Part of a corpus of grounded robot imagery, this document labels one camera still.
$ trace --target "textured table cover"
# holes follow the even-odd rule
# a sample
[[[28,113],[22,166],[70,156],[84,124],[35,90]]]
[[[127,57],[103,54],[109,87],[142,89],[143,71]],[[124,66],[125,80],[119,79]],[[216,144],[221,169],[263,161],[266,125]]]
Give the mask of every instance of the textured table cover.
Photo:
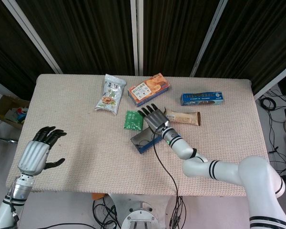
[[[127,110],[137,110],[127,90],[147,77],[119,76],[127,81],[118,114],[95,111],[102,97],[104,75],[43,74],[31,100],[16,155],[7,179],[19,175],[18,161],[26,144],[44,126],[68,133],[50,151],[48,162],[64,157],[57,168],[36,176],[33,190],[174,195],[175,187],[152,148],[140,155],[130,138],[137,131],[124,130]],[[154,103],[180,112],[201,112],[201,126],[173,127],[208,160],[238,163],[249,155],[266,159],[266,147],[251,83],[248,80],[166,77],[170,89]],[[181,106],[181,93],[222,91],[220,105]],[[176,180],[179,195],[243,196],[242,187],[204,177],[187,178],[182,160],[166,142],[156,145],[160,159]]]

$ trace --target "black curtain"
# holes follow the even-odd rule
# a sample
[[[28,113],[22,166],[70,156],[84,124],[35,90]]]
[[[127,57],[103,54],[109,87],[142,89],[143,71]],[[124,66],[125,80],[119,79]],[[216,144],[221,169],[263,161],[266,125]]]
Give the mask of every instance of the black curtain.
[[[0,84],[29,100],[42,73],[54,72],[0,1]]]
[[[144,0],[144,75],[189,76],[219,0]]]
[[[257,93],[286,68],[286,0],[228,1],[195,77],[246,78]]]
[[[129,0],[17,0],[63,73],[134,75]]]

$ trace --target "orange snack box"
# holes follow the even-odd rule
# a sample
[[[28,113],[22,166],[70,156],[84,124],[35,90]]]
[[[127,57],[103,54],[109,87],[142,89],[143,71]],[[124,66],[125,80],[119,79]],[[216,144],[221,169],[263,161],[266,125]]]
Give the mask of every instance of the orange snack box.
[[[163,75],[158,73],[148,80],[145,80],[140,84],[131,87],[128,90],[128,95],[131,97],[134,104],[138,107],[152,100],[163,92],[166,92],[169,86],[170,84],[163,77]]]

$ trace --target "white robotic arm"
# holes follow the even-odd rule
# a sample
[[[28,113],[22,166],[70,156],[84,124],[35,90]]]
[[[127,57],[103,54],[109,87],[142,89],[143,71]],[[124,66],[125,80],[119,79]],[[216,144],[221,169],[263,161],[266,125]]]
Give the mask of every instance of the white robotic arm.
[[[169,120],[152,104],[138,111],[150,129],[161,134],[172,150],[183,159],[183,173],[188,177],[203,176],[245,188],[250,215],[250,228],[286,229],[286,215],[276,198],[285,190],[280,175],[259,156],[249,156],[239,165],[219,160],[208,161],[197,153],[170,127]]]
[[[42,128],[26,146],[18,164],[21,174],[15,178],[0,206],[0,229],[18,228],[19,215],[34,185],[33,176],[65,161],[62,158],[54,163],[46,163],[52,146],[58,138],[66,135],[64,131],[54,129],[54,126]]]

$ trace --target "clear plastic snack bag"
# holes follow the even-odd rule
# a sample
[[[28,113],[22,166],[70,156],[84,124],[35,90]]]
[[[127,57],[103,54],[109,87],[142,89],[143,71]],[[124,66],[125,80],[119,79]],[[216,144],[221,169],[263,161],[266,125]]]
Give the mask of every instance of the clear plastic snack bag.
[[[125,80],[106,74],[103,97],[97,103],[94,109],[111,111],[116,115],[118,113],[118,108],[125,85]]]

